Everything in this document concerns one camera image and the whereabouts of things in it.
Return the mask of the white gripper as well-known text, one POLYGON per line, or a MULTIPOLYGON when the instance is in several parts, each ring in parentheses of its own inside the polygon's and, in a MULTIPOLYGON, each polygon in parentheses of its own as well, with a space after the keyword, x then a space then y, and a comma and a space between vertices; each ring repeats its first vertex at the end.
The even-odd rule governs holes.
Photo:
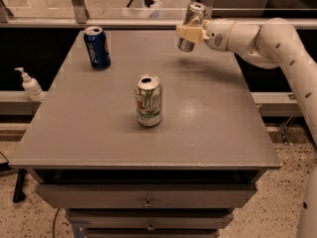
POLYGON ((229 36, 235 22, 227 19, 196 19, 195 26, 179 25, 177 35, 188 42, 204 43, 213 51, 226 52, 229 36))

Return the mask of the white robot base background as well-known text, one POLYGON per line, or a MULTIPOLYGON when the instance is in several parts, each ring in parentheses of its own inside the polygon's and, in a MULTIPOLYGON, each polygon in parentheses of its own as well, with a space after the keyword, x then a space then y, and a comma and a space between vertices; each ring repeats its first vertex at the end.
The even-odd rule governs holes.
POLYGON ((154 19, 160 14, 159 0, 129 0, 122 10, 122 16, 126 18, 154 19))

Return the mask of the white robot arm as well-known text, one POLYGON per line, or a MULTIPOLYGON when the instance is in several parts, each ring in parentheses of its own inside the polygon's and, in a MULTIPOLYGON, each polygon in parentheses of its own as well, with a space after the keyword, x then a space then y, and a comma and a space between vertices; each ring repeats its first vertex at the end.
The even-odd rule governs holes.
POLYGON ((185 41, 236 54, 258 67, 280 67, 317 144, 317 63, 287 20, 273 18, 259 26, 226 19, 193 19, 178 25, 176 33, 185 41))

